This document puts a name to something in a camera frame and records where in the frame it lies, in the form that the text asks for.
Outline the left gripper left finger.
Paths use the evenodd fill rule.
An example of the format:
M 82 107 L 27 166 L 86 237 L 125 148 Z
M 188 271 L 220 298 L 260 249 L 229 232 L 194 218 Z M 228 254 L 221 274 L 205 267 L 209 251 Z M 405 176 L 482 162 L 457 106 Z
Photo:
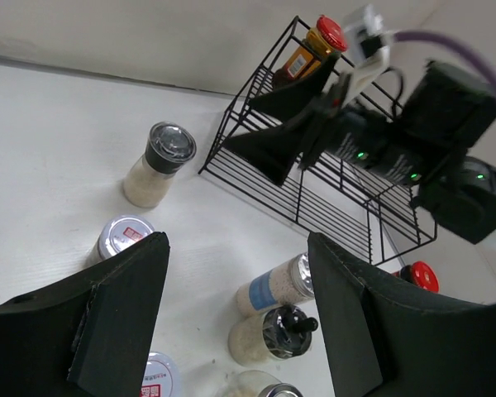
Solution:
M 137 396 L 169 252 L 154 232 L 0 304 L 0 396 Z

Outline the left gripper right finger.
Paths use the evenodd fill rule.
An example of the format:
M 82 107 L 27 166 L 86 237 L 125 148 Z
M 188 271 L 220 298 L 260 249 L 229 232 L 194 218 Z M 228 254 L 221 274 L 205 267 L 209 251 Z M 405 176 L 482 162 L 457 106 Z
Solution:
M 308 255 L 338 396 L 496 396 L 496 303 L 432 293 L 325 235 Z

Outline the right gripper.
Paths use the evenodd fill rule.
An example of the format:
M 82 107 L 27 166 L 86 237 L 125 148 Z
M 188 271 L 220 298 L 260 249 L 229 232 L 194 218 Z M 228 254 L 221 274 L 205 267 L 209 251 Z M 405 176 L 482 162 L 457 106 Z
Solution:
M 280 122 L 290 120 L 321 94 L 338 60 L 338 55 L 329 55 L 307 77 L 252 98 L 250 108 Z M 372 149 L 365 142 L 372 113 L 364 106 L 345 103 L 350 87 L 351 75 L 341 74 L 314 102 L 311 117 L 231 136 L 223 146 L 276 186 L 284 184 L 300 153 L 302 170 L 315 165 L 324 153 L 366 167 L 372 159 Z

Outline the red lid sauce bottle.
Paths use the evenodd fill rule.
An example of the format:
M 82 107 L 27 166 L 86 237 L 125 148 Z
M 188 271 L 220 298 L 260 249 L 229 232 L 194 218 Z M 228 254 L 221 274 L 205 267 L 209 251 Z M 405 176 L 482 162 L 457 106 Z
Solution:
M 321 15 L 314 27 L 308 30 L 302 44 L 294 51 L 285 64 L 274 73 L 273 89 L 282 88 L 315 71 L 330 55 L 337 59 L 348 46 L 338 23 Z
M 400 270 L 393 272 L 392 275 L 432 293 L 438 293 L 440 291 L 440 284 L 436 274 L 424 261 L 416 261 L 411 265 L 404 265 Z

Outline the silver lid blue label bottle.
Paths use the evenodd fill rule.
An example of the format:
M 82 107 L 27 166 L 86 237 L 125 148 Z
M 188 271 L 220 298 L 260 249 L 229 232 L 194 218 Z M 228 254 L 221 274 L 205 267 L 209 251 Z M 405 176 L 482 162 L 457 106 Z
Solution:
M 300 305 L 313 299 L 307 252 L 255 277 L 236 292 L 237 308 L 246 318 L 285 304 Z

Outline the black cap grinder bottle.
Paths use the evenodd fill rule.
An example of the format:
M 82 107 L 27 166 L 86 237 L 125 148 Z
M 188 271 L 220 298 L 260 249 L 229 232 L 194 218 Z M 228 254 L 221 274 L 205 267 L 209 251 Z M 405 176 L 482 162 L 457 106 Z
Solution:
M 154 208 L 174 177 L 196 155 L 193 136 L 173 122 L 158 122 L 149 132 L 145 152 L 123 180 L 126 199 L 139 208 Z

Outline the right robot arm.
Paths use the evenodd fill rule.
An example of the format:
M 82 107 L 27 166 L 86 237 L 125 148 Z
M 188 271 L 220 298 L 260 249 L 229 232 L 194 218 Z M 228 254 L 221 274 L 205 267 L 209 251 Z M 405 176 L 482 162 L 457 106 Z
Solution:
M 276 185 L 294 165 L 307 169 L 330 155 L 416 188 L 411 206 L 469 242 L 493 232 L 496 170 L 468 154 L 496 118 L 490 86 L 430 60 L 407 102 L 384 115 L 351 97 L 350 75 L 329 83 L 337 60 L 329 55 L 311 74 L 252 98 L 250 108 L 278 125 L 232 136 L 226 149 Z

